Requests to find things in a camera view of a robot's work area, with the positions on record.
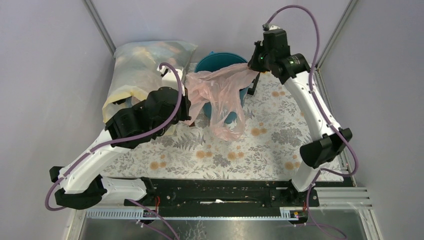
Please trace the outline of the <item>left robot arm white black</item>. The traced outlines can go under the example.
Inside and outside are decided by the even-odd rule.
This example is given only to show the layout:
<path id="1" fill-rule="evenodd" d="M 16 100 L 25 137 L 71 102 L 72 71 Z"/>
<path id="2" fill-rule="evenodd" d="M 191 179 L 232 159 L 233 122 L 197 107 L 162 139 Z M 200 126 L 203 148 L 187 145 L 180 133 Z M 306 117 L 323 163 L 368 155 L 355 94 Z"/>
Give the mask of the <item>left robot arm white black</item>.
<path id="1" fill-rule="evenodd" d="M 101 172 L 130 150 L 163 136 L 172 125 L 190 120 L 190 106 L 185 87 L 180 91 L 161 87 L 134 106 L 120 109 L 78 159 L 49 170 L 53 185 L 45 198 L 46 208 L 84 210 L 126 200 L 152 204 L 156 190 L 148 177 L 105 177 Z"/>

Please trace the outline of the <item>pink plastic trash bag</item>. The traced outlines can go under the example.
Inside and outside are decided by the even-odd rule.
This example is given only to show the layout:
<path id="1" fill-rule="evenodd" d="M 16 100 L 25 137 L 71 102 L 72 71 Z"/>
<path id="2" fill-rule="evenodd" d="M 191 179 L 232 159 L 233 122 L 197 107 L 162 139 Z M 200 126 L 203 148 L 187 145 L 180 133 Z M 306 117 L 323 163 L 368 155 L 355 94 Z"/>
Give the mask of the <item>pink plastic trash bag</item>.
<path id="1" fill-rule="evenodd" d="M 211 105 L 210 131 L 225 141 L 236 141 L 245 132 L 245 113 L 240 90 L 249 87 L 257 72 L 247 63 L 237 63 L 217 71 L 190 72 L 184 86 L 191 102 L 187 125 L 195 122 L 206 103 Z"/>

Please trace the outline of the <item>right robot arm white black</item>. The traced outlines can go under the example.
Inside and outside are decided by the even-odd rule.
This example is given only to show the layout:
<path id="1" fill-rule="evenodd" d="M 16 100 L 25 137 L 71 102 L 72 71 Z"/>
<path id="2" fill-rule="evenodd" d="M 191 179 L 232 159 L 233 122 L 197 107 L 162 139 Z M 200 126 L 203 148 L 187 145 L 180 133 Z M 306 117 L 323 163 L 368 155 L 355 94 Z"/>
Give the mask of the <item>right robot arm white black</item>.
<path id="1" fill-rule="evenodd" d="M 316 180 L 318 172 L 332 162 L 352 139 L 352 131 L 343 129 L 331 115 L 313 79 L 306 58 L 291 54 L 287 32 L 271 26 L 263 32 L 263 39 L 254 43 L 255 49 L 248 62 L 249 69 L 271 72 L 295 98 L 310 131 L 312 141 L 300 147 L 302 163 L 291 179 L 292 189 L 287 201 L 293 206 L 306 199 L 306 190 Z"/>

